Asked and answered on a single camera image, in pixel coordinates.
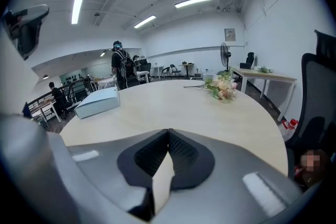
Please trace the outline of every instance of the ceiling light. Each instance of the ceiling light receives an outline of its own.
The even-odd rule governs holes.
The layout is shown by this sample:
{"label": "ceiling light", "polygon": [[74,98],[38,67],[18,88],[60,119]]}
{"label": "ceiling light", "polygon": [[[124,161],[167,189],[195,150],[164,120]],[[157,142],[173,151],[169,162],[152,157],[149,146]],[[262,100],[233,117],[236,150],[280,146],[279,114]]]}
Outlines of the ceiling light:
{"label": "ceiling light", "polygon": [[147,18],[146,20],[143,20],[142,22],[138,23],[134,28],[139,28],[140,26],[148,23],[149,21],[155,19],[156,17],[152,15],[151,17]]}
{"label": "ceiling light", "polygon": [[78,22],[78,16],[80,11],[80,6],[82,5],[83,0],[75,0],[73,3],[72,9],[72,19],[71,24],[75,25]]}
{"label": "ceiling light", "polygon": [[175,4],[176,8],[181,8],[190,4],[198,3],[198,2],[203,2],[203,1],[208,1],[208,0],[188,0],[182,3]]}

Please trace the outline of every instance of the dark floor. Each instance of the dark floor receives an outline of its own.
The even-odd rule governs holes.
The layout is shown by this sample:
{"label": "dark floor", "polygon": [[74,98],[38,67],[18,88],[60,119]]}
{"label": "dark floor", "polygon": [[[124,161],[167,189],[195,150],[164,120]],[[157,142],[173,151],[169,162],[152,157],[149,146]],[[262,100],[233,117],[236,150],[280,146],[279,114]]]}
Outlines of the dark floor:
{"label": "dark floor", "polygon": [[[184,77],[173,77],[173,80],[175,79],[184,79]],[[153,78],[153,82],[156,81],[162,81],[159,80],[159,78]],[[241,82],[238,82],[237,89],[240,90],[242,87]],[[273,105],[267,101],[266,99],[260,99],[260,92],[258,92],[253,86],[251,86],[249,83],[246,85],[246,94],[250,97],[252,97],[254,100],[256,100],[273,118],[273,120],[278,123],[277,118],[279,116],[279,113],[277,112],[277,109],[273,107]],[[74,111],[69,112],[68,117],[65,120],[62,120],[61,123],[58,122],[56,117],[53,117],[48,121],[49,127],[46,128],[46,131],[48,132],[54,132],[54,133],[60,133],[64,126],[75,116]]]}

